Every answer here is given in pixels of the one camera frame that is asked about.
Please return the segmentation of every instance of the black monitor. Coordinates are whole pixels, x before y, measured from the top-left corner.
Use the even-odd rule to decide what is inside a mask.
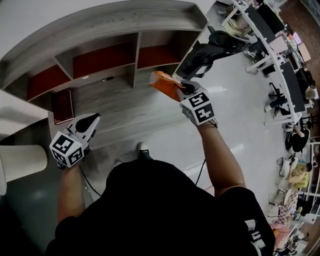
[[[282,21],[267,4],[261,4],[256,11],[264,19],[265,23],[270,27],[274,34],[285,29]]]

